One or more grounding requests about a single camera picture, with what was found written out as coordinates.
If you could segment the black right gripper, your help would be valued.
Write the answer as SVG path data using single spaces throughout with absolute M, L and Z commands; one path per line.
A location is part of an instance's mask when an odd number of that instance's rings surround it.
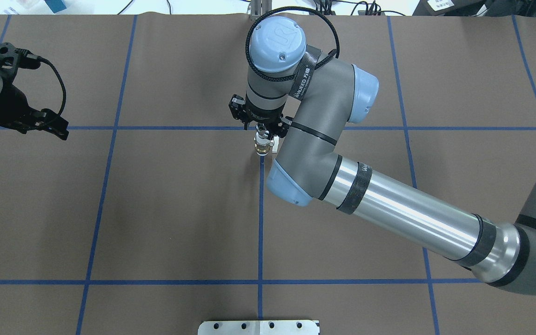
M 283 108 L 271 110 L 259 108 L 244 108 L 242 112 L 242 123 L 245 131 L 249 127 L 249 123 L 255 122 L 257 125 L 262 125 L 269 133 L 269 137 L 278 136 L 285 137 L 285 126 L 283 126 Z

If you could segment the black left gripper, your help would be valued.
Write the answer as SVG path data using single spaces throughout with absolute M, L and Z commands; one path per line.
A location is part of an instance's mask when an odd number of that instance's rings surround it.
M 68 121 L 59 113 L 29 106 L 27 98 L 14 85 L 4 85 L 0 92 L 0 127 L 22 134 L 28 131 L 46 131 L 65 141 L 68 138 Z

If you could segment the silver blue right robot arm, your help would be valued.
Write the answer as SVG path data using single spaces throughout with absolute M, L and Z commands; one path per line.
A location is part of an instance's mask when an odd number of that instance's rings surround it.
M 362 218 L 462 267 L 500 290 L 536 295 L 536 182 L 512 223 L 495 223 L 340 154 L 348 123 L 366 119 L 378 78 L 339 59 L 340 39 L 324 53 L 298 22 L 272 11 L 245 38 L 245 97 L 230 108 L 257 123 L 257 148 L 284 140 L 268 174 L 270 192 L 287 203 L 313 200 Z

